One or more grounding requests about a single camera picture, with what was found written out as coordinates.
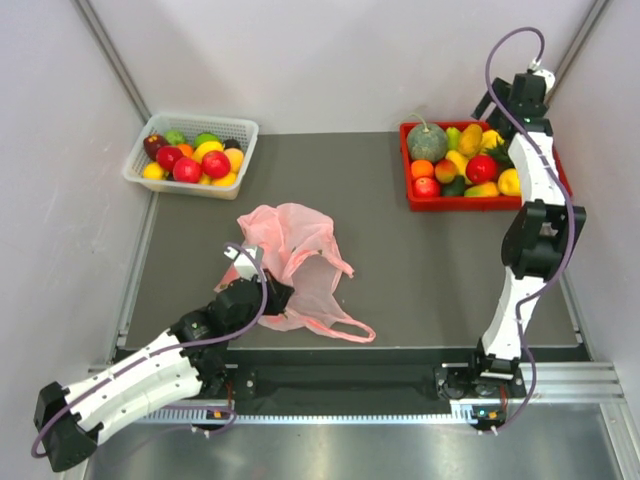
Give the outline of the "yellow mango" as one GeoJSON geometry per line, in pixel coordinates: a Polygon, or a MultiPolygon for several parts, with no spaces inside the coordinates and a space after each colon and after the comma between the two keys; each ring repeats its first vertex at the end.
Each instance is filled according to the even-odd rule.
{"type": "Polygon", "coordinates": [[[481,149],[483,129],[479,124],[470,124],[460,134],[457,151],[466,157],[473,157],[481,149]]]}

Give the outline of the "pink plastic bag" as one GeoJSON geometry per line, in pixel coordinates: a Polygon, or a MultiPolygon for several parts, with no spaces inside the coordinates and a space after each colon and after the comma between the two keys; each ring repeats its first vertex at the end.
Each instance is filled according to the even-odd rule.
{"type": "Polygon", "coordinates": [[[343,311],[334,297],[354,270],[341,257],[333,219],[297,203],[261,205],[237,223],[244,244],[263,250],[262,267],[294,289],[282,313],[265,314],[259,323],[286,332],[306,328],[317,335],[353,343],[371,343],[375,331],[343,311]]]}

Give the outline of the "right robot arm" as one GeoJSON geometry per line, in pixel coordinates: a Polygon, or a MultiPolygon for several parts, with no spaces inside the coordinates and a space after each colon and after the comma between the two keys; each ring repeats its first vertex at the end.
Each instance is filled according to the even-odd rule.
{"type": "Polygon", "coordinates": [[[533,68],[512,82],[497,78],[472,114],[489,115],[490,127],[505,140],[521,190],[521,208],[501,246],[502,293],[466,372],[469,388],[481,396],[515,379],[522,337],[538,299],[559,279],[586,222],[585,209],[571,204],[553,158],[545,97],[554,82],[552,72],[533,68]]]}

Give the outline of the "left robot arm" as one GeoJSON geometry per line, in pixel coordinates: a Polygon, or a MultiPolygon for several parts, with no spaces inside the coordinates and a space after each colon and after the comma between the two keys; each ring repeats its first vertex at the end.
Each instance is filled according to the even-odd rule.
{"type": "Polygon", "coordinates": [[[269,271],[236,279],[124,360],[74,384],[46,385],[34,412],[32,456],[63,472],[142,417],[220,394],[228,383],[223,356],[229,342],[262,316],[283,313],[293,293],[269,271]]]}

